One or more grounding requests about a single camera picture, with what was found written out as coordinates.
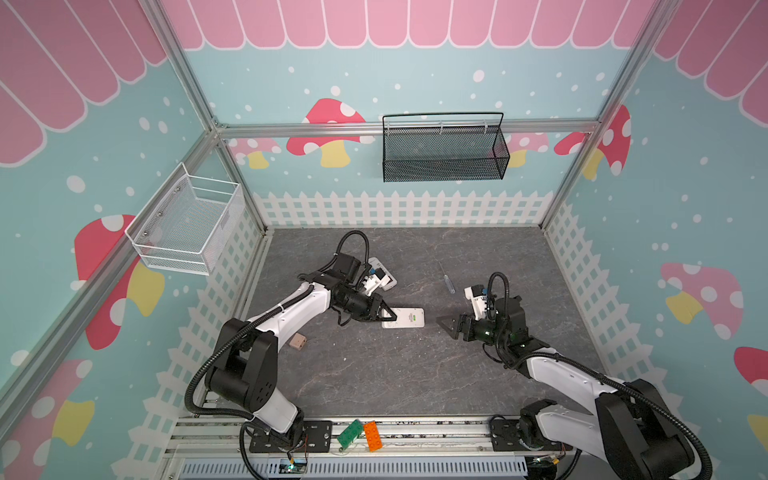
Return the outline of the clear handle screwdriver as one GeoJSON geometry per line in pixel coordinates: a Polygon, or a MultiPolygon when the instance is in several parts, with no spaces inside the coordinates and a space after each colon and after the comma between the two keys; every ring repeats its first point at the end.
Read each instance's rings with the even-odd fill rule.
{"type": "Polygon", "coordinates": [[[438,263],[438,266],[439,266],[439,268],[441,270],[443,281],[444,281],[444,283],[446,285],[446,288],[447,288],[448,292],[450,294],[454,295],[456,293],[456,289],[455,289],[455,286],[454,286],[452,280],[450,279],[449,275],[447,274],[447,271],[445,270],[445,268],[443,267],[441,262],[438,263]]]}

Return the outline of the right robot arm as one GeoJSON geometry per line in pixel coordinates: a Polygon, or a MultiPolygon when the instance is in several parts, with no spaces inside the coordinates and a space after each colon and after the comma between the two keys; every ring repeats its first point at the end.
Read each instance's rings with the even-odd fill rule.
{"type": "Polygon", "coordinates": [[[706,447],[672,414],[656,387],[643,379],[625,382],[568,358],[530,335],[518,296],[493,285],[466,288],[472,311],[438,324],[455,340],[479,341],[489,358],[508,370],[548,385],[581,406],[535,401],[516,420],[494,416],[491,434],[529,451],[570,446],[607,463],[621,479],[672,479],[697,466],[710,479],[714,466],[706,447]]]}

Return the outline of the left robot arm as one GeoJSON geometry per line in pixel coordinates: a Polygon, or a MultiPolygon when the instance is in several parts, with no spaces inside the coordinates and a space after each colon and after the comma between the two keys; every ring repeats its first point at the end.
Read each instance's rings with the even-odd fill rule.
{"type": "Polygon", "coordinates": [[[212,355],[188,383],[186,410],[242,418],[285,449],[302,442],[304,414],[277,388],[281,348],[327,311],[337,314],[341,326],[396,321],[397,314],[377,292],[386,276],[370,263],[367,235],[360,230],[345,233],[327,264],[299,276],[294,293],[259,316],[232,318],[221,327],[212,355]]]}

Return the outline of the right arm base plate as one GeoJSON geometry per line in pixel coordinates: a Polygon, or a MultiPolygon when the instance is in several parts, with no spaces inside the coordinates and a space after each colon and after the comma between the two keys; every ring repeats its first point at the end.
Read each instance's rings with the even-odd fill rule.
{"type": "Polygon", "coordinates": [[[523,438],[522,430],[518,427],[517,417],[494,415],[488,420],[488,431],[494,452],[524,452],[534,455],[536,452],[570,453],[573,447],[561,442],[534,437],[531,440],[523,438]]]}

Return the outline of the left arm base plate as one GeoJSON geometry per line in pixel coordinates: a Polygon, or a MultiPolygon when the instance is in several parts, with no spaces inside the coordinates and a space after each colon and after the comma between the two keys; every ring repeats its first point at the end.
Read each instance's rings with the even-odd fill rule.
{"type": "Polygon", "coordinates": [[[333,423],[327,420],[301,421],[287,433],[257,427],[250,436],[250,453],[328,453],[332,440],[333,423]]]}

